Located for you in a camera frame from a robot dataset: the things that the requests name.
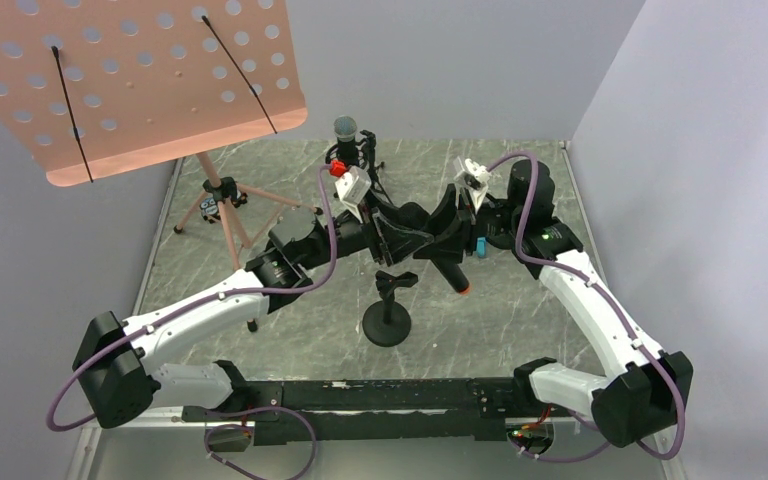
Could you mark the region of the black microphone orange end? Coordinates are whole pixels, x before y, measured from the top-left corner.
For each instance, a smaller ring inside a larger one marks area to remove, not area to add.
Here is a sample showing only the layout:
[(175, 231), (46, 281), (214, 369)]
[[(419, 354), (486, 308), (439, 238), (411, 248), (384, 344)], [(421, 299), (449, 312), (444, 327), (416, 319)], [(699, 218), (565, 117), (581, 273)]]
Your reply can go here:
[[(430, 220), (430, 214), (419, 204), (407, 202), (398, 209), (401, 223), (415, 229), (424, 229)], [(465, 295), (470, 290), (470, 283), (459, 264), (435, 255), (429, 259), (451, 288), (458, 294)]]

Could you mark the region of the black shock mount tripod stand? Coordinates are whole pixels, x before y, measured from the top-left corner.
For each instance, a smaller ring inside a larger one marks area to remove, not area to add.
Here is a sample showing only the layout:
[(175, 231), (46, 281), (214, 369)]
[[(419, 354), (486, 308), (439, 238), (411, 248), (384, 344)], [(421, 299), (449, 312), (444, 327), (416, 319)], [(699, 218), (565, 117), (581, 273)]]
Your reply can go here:
[[(360, 153), (359, 167), (364, 169), (371, 179), (371, 189), (392, 203), (392, 199), (383, 187), (379, 171), (385, 166), (376, 160), (377, 137), (370, 130), (359, 130), (357, 126), (357, 147)], [(336, 153), (336, 142), (329, 147), (324, 156), (324, 162), (329, 166)]]

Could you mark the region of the black round-base mic stand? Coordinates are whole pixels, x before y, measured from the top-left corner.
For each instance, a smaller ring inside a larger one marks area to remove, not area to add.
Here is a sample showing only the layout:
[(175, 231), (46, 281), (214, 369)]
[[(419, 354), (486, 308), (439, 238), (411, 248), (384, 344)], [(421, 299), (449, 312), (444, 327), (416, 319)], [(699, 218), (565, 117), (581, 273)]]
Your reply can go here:
[(408, 310), (395, 300), (398, 288), (411, 288), (418, 283), (413, 272), (391, 275), (375, 274), (375, 286), (380, 300), (364, 312), (361, 326), (366, 338), (376, 346), (390, 348), (402, 343), (410, 334), (412, 320)]

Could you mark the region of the black microphone silver grille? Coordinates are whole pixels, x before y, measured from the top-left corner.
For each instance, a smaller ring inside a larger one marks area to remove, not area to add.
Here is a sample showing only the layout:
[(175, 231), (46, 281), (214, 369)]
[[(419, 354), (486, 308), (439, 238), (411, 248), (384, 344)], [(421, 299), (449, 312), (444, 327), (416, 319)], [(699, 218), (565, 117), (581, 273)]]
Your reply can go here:
[(334, 134), (336, 137), (336, 153), (334, 158), (349, 166), (358, 166), (360, 153), (357, 147), (357, 123), (343, 115), (335, 119)]

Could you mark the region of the blue microphone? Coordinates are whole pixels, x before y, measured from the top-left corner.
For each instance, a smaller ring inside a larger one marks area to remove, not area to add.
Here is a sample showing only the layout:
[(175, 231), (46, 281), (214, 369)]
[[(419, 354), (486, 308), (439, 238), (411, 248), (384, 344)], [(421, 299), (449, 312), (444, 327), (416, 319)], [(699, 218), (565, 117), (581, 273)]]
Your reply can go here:
[(487, 257), (487, 239), (485, 237), (478, 237), (476, 239), (475, 255), (480, 259)]

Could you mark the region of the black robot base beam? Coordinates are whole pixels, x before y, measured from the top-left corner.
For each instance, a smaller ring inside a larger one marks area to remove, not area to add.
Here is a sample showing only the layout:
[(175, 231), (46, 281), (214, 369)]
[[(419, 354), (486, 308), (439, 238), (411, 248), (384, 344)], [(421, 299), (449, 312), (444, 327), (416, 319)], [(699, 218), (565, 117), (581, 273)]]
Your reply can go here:
[(246, 381), (213, 413), (186, 406), (188, 423), (246, 421), (256, 446), (316, 439), (391, 440), (468, 437), (502, 441), (547, 407), (521, 379)]

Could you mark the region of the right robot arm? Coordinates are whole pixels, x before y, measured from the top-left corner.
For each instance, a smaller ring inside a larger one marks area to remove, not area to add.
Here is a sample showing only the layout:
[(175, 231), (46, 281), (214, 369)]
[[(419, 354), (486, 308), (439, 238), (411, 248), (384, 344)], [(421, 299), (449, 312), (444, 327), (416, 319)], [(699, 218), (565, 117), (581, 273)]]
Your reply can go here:
[[(694, 369), (681, 351), (669, 353), (621, 306), (595, 270), (582, 242), (553, 214), (554, 184), (548, 167), (527, 151), (506, 154), (489, 166), (460, 161), (456, 183), (468, 206), (487, 212), (490, 174), (506, 162), (511, 251), (567, 310), (593, 347), (604, 371), (597, 376), (550, 358), (517, 367), (513, 393), (524, 404), (551, 404), (594, 427), (615, 447), (642, 445), (663, 459), (681, 448)], [(665, 452), (643, 445), (646, 437), (675, 428)]]

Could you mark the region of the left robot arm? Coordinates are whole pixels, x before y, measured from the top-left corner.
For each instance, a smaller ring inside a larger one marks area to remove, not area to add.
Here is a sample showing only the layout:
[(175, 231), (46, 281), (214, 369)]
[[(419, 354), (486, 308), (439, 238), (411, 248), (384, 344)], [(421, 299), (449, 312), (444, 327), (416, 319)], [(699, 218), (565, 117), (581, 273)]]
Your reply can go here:
[(428, 240), (429, 217), (414, 202), (394, 207), (376, 195), (364, 199), (357, 213), (290, 210), (269, 231), (264, 250), (213, 287), (125, 320), (112, 313), (97, 316), (80, 344), (72, 376), (89, 402), (91, 419), (115, 428), (155, 408), (246, 409), (253, 401), (232, 362), (192, 366), (175, 363), (175, 357), (238, 322), (256, 330), (259, 319), (323, 286), (340, 258), (367, 250), (390, 259), (403, 233)]

